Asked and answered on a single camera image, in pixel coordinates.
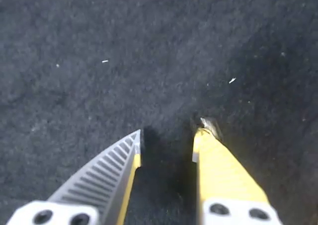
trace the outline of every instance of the white debris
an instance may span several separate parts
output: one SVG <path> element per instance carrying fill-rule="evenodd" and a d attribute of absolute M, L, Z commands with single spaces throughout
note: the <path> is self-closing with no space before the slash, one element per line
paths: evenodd
<path fill-rule="evenodd" d="M 236 79 L 237 79 L 236 77 L 232 78 L 232 79 L 229 81 L 229 84 L 232 83 L 232 82 L 234 82 Z"/>

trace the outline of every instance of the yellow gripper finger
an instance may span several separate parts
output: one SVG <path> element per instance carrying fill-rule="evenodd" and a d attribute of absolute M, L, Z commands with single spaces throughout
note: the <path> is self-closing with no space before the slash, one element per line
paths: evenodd
<path fill-rule="evenodd" d="M 198 164 L 198 224 L 282 224 L 265 192 L 208 129 L 197 130 L 192 160 Z"/>

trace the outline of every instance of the small white speck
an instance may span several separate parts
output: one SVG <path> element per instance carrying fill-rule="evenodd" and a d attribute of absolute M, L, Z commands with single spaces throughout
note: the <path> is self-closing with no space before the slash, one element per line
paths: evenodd
<path fill-rule="evenodd" d="M 232 79 L 229 81 L 229 84 L 232 83 L 232 82 L 234 82 L 236 79 L 237 79 L 236 77 L 232 78 Z"/>

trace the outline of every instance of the screw hole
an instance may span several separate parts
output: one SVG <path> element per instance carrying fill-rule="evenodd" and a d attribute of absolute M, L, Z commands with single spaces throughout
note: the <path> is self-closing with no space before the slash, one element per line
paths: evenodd
<path fill-rule="evenodd" d="M 37 213 L 33 219 L 35 224 L 44 224 L 51 219 L 53 212 L 51 210 L 43 210 Z"/>
<path fill-rule="evenodd" d="M 222 204 L 213 204 L 210 206 L 210 212 L 219 215 L 229 215 L 230 211 L 227 207 Z"/>
<path fill-rule="evenodd" d="M 261 220 L 268 220 L 269 219 L 268 214 L 260 209 L 251 209 L 249 211 L 249 215 L 255 219 L 261 219 Z"/>
<path fill-rule="evenodd" d="M 87 225 L 89 216 L 87 214 L 78 214 L 72 218 L 71 225 Z"/>

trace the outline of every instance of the dark gray carpet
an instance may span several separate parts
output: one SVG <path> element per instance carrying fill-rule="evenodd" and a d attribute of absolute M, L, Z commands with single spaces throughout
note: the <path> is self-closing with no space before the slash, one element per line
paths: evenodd
<path fill-rule="evenodd" d="M 126 224 L 193 224 L 194 112 L 286 225 L 316 224 L 317 4 L 0 0 L 1 224 L 144 127 Z"/>

